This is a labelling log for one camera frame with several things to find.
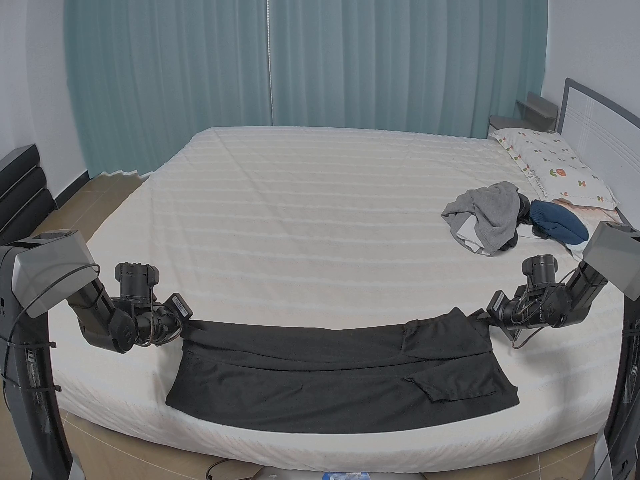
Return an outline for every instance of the blue sticker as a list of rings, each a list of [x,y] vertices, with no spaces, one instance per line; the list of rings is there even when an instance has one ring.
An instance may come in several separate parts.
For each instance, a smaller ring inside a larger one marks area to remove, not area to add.
[[[369,473],[325,473],[322,480],[371,480]]]

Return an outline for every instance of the black baseboard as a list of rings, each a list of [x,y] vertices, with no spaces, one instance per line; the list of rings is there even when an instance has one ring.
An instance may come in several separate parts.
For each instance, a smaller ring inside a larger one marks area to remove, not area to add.
[[[73,196],[73,194],[84,187],[84,184],[89,180],[89,172],[84,171],[82,174],[80,174],[80,176],[78,176],[78,178],[73,181],[71,185],[62,190],[62,192],[60,192],[60,195],[55,198],[56,208],[59,210],[62,205],[69,201],[69,199],[71,199],[71,196]]]

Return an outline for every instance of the pile of clothes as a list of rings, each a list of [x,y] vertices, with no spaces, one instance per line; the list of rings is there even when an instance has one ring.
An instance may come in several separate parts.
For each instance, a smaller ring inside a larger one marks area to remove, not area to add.
[[[527,236],[554,238],[569,249],[584,248],[589,239],[587,228],[569,209],[553,202],[530,202],[508,181],[467,190],[444,208],[442,217],[459,244],[487,256],[515,247],[518,229]]]

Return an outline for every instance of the floral pillowcase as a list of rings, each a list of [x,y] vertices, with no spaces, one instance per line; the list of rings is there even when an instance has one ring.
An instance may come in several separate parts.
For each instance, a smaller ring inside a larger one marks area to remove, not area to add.
[[[543,201],[562,199],[576,206],[616,208],[609,187],[580,161],[562,135],[504,128],[489,137],[509,152]]]

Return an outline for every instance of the gray cloth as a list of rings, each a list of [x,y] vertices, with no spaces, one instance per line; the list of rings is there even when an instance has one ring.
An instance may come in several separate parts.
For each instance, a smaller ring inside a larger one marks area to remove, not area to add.
[[[463,247],[471,250],[456,234],[460,226],[473,214],[476,216],[476,235],[484,251],[493,254],[513,238],[516,231],[520,197],[513,183],[501,181],[491,187],[467,190],[442,212],[451,227],[451,234]]]

